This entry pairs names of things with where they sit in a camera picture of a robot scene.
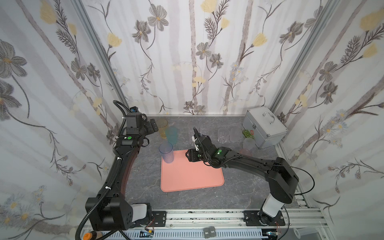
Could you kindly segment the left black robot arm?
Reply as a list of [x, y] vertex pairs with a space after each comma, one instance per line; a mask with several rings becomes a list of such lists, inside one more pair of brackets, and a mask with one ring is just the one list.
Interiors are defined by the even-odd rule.
[[82, 230], [90, 222], [93, 230], [105, 231], [104, 240], [115, 232], [128, 230], [135, 224], [147, 225], [154, 221], [149, 203], [130, 205], [125, 199], [127, 182], [140, 149], [149, 145], [147, 138], [159, 130], [154, 119], [148, 119], [137, 107], [129, 108], [114, 100], [122, 112], [123, 122], [113, 148], [115, 159], [109, 175], [96, 197], [88, 198], [86, 215], [80, 222], [75, 239], [82, 239]]

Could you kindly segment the blue translucent cup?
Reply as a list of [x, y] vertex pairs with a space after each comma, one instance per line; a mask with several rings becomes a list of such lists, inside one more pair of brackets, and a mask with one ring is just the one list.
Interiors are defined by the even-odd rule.
[[171, 143], [161, 143], [159, 146], [159, 152], [165, 163], [170, 164], [174, 161], [174, 146]]

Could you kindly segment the teal textured cup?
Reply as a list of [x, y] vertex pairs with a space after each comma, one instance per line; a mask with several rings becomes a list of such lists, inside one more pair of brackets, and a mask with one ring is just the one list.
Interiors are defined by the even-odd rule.
[[166, 129], [167, 141], [169, 143], [171, 143], [172, 145], [177, 144], [177, 142], [178, 142], [178, 135], [179, 135], [179, 130], [176, 127], [168, 127]]

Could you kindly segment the amber translucent cup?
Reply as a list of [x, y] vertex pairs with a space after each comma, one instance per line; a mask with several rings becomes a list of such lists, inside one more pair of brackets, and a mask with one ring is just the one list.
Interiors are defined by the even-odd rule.
[[166, 129], [168, 128], [168, 120], [163, 119], [163, 118], [158, 119], [157, 120], [157, 126], [159, 129], [159, 134], [160, 134], [161, 138], [166, 139], [167, 138]]

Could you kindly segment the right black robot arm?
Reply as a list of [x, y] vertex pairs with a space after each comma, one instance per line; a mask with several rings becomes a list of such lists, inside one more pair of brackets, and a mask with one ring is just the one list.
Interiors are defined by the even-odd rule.
[[285, 159], [277, 157], [275, 160], [263, 160], [227, 147], [217, 148], [209, 136], [200, 133], [195, 133], [192, 140], [195, 147], [186, 153], [189, 162], [202, 161], [215, 169], [237, 169], [268, 182], [270, 193], [257, 212], [260, 225], [270, 226], [275, 223], [282, 207], [292, 203], [299, 177]]

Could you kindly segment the pink rectangular tray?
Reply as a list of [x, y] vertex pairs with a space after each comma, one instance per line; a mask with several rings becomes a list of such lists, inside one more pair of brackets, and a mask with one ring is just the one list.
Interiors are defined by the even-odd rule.
[[220, 187], [225, 183], [223, 171], [202, 162], [189, 162], [186, 150], [174, 151], [174, 160], [161, 165], [161, 190], [165, 193]]

